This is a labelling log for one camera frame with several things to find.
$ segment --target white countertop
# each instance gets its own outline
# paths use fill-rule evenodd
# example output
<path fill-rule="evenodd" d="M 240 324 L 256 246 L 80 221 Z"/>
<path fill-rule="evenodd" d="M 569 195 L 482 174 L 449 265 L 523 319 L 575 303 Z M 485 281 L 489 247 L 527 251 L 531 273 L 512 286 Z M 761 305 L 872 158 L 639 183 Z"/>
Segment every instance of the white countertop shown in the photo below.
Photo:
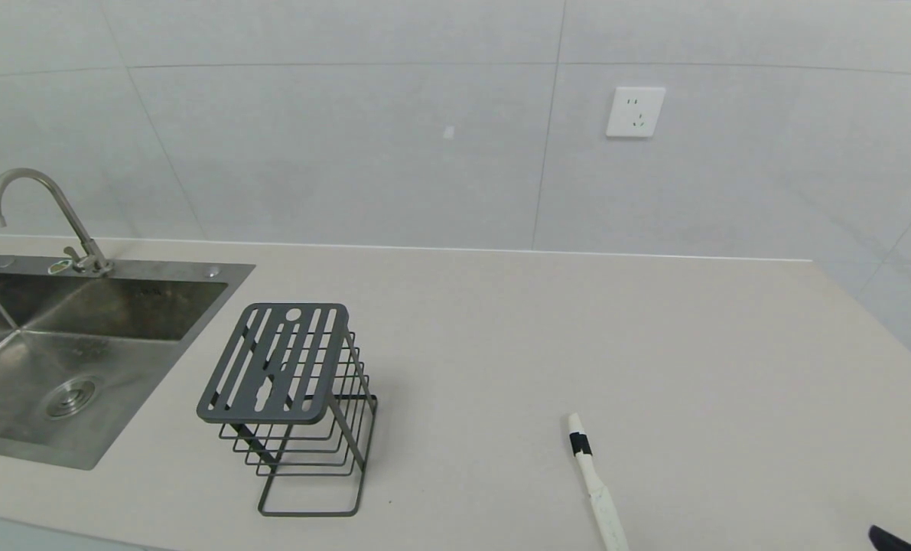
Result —
<path fill-rule="evenodd" d="M 597 550 L 578 411 L 634 551 L 858 551 L 872 523 L 911 541 L 911 353 L 809 262 L 99 245 L 257 268 L 94 470 L 0 457 L 5 519 L 174 550 Z M 260 516 L 263 479 L 197 418 L 259 301 L 350 310 L 379 395 L 355 517 Z"/>

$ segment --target white outlet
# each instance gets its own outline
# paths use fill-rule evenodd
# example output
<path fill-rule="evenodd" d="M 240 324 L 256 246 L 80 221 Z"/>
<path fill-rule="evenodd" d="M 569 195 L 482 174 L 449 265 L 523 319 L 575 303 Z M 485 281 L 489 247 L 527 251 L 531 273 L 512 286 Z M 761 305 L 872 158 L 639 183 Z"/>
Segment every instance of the white outlet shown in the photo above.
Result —
<path fill-rule="evenodd" d="M 650 137 L 656 131 L 665 88 L 619 86 L 615 88 L 608 137 Z"/>

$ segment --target black metal rack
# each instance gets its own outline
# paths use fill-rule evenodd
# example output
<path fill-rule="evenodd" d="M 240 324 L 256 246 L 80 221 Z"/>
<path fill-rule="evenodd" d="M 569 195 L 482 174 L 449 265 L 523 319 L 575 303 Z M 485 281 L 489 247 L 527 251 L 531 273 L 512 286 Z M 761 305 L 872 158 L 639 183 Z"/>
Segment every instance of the black metal rack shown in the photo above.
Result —
<path fill-rule="evenodd" d="M 342 304 L 250 305 L 197 405 L 197 415 L 220 423 L 220 438 L 266 478 L 264 516 L 344 517 L 360 508 L 377 396 L 349 317 Z M 269 509 L 273 485 L 286 477 L 339 478 L 351 500 L 337 508 Z M 288 491 L 322 498 L 327 489 L 292 484 Z"/>

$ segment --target stainless steel sink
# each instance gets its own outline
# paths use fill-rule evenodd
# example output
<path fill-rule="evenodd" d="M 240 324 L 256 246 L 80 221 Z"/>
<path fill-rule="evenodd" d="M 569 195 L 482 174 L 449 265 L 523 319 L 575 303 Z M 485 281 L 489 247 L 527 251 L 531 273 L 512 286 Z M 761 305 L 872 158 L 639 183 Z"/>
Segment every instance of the stainless steel sink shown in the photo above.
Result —
<path fill-rule="evenodd" d="M 253 266 L 66 262 L 0 256 L 0 455 L 90 470 Z"/>

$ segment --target faucet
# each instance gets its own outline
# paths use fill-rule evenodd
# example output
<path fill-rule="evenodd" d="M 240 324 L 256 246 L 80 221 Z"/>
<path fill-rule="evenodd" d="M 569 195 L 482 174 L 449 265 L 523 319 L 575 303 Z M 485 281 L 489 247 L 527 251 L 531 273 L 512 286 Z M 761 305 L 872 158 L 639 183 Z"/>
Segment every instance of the faucet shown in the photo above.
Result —
<path fill-rule="evenodd" d="M 71 203 L 67 202 L 67 197 L 64 197 L 64 192 L 60 190 L 57 182 L 50 179 L 49 175 L 44 174 L 42 171 L 35 171 L 33 168 L 11 168 L 11 170 L 0 174 L 0 227 L 7 226 L 7 219 L 3 216 L 3 192 L 10 185 L 10 182 L 19 178 L 30 178 L 32 181 L 40 182 L 50 192 L 50 195 L 54 196 L 54 201 L 60 207 L 60 212 L 64 213 L 67 222 L 71 224 L 71 229 L 77 234 L 78 240 L 81 240 L 81 247 L 85 250 L 84 257 L 78 258 L 73 247 L 64 247 L 64 253 L 73 260 L 75 272 L 88 272 L 91 269 L 92 273 L 100 276 L 109 272 L 115 266 L 112 261 L 105 258 L 105 255 L 102 254 L 102 249 L 98 247 L 95 240 L 92 240 L 91 235 L 88 235 L 88 230 L 85 230 L 81 219 L 74 213 Z"/>

